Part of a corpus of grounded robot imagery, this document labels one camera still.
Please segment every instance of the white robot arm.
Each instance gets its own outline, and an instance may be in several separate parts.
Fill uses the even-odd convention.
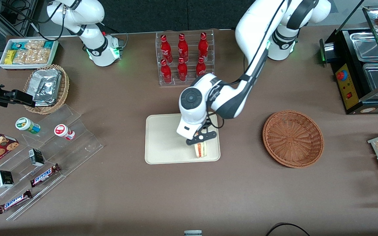
[[[324,20],[329,12],[327,0],[256,0],[236,28],[236,41],[249,62],[248,68],[230,84],[209,73],[183,90],[177,133],[187,138],[190,145],[214,138],[198,134],[205,124],[211,124],[207,109],[213,109],[223,119],[237,117],[267,57],[274,60],[288,57],[299,29],[309,21]]]
[[[96,25],[103,21],[105,10],[97,0],[51,1],[47,7],[52,21],[78,35],[87,47],[90,59],[98,66],[109,66],[120,58],[117,38],[104,35]]]

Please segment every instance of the small black box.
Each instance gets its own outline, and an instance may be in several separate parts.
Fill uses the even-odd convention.
[[[11,172],[0,170],[0,188],[9,188],[12,186],[14,186],[14,180],[12,179]]]
[[[32,165],[34,166],[43,166],[45,164],[45,160],[43,159],[42,152],[37,149],[30,149],[29,150],[29,157]]]

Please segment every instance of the red emergency button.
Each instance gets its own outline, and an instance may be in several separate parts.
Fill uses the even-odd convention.
[[[348,77],[348,72],[346,70],[342,70],[336,74],[336,78],[340,81],[345,81]]]

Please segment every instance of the red bottle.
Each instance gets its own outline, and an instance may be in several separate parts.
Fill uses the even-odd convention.
[[[173,56],[171,55],[171,47],[170,44],[167,42],[167,37],[163,34],[160,36],[161,40],[161,52],[163,54],[163,58],[167,61],[168,64],[173,62]]]
[[[171,83],[171,69],[169,66],[167,66],[165,59],[161,60],[161,75],[163,77],[164,83]]]
[[[186,66],[183,57],[179,58],[179,65],[177,65],[177,71],[179,72],[180,81],[185,82],[188,75],[188,67]]]
[[[204,61],[208,60],[208,41],[207,33],[201,33],[201,41],[198,44],[199,56],[204,58]]]
[[[179,57],[183,57],[185,62],[187,62],[189,60],[189,47],[183,33],[179,34],[179,44],[177,44],[177,48],[179,49]]]
[[[196,65],[196,76],[198,77],[201,75],[205,75],[206,70],[207,70],[207,67],[205,66],[204,58],[199,57],[198,64]]]

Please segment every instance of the beige tray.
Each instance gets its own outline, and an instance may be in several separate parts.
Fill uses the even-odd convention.
[[[218,130],[209,127],[217,133],[217,137],[206,141],[207,155],[197,158],[195,148],[186,144],[186,139],[176,133],[180,122],[180,114],[150,115],[145,127],[145,162],[153,164],[188,163],[216,161],[220,158],[220,141]],[[210,116],[216,124],[217,116]]]

